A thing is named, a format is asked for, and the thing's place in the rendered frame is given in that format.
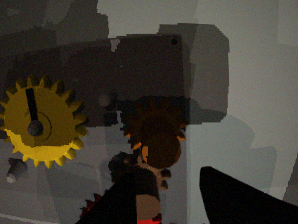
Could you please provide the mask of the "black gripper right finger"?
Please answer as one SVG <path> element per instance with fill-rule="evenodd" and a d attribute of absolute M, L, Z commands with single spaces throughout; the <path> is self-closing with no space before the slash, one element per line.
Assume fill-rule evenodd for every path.
<path fill-rule="evenodd" d="M 200 169 L 200 192 L 210 224 L 298 224 L 298 206 L 212 167 Z"/>

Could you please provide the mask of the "yellow gear with black stripe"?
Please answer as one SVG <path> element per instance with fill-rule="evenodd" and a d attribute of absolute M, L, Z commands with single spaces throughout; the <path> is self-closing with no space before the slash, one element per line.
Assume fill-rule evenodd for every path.
<path fill-rule="evenodd" d="M 5 108 L 0 112 L 0 119 L 5 123 L 0 125 L 0 131 L 8 133 L 4 143 L 13 144 L 12 153 L 23 153 L 23 161 L 33 159 L 35 167 L 41 161 L 51 168 L 55 161 L 61 167 L 65 160 L 73 160 L 74 149 L 84 147 L 80 137 L 88 133 L 80 127 L 88 116 L 77 113 L 82 101 L 71 100 L 74 89 L 61 92 L 63 80 L 51 85 L 49 73 L 41 77 L 40 84 L 35 73 L 29 75 L 28 83 L 20 77 L 16 87 L 7 88 L 9 99 L 0 100 L 1 107 Z M 28 125 L 32 120 L 43 123 L 40 135 L 29 135 Z"/>

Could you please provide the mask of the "red gear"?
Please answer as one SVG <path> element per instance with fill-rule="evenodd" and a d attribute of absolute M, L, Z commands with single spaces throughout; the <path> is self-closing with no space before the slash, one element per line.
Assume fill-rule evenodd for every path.
<path fill-rule="evenodd" d="M 101 196 L 98 196 L 98 194 L 96 194 L 96 202 L 92 202 L 88 200 L 88 205 L 86 205 L 86 208 L 88 209 L 82 210 L 81 217 L 85 216 L 86 212 L 89 212 L 89 209 L 92 208 L 94 204 L 97 204 L 98 198 L 101 198 Z M 161 213 L 158 213 L 156 217 L 150 218 L 150 220 L 142 220 L 142 221 L 137 220 L 137 224 L 162 224 L 161 221 L 162 221 Z"/>

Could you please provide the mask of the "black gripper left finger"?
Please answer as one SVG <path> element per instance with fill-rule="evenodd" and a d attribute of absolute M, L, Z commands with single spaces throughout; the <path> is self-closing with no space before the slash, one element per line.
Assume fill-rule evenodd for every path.
<path fill-rule="evenodd" d="M 122 173 L 76 224 L 137 224 L 133 173 Z"/>

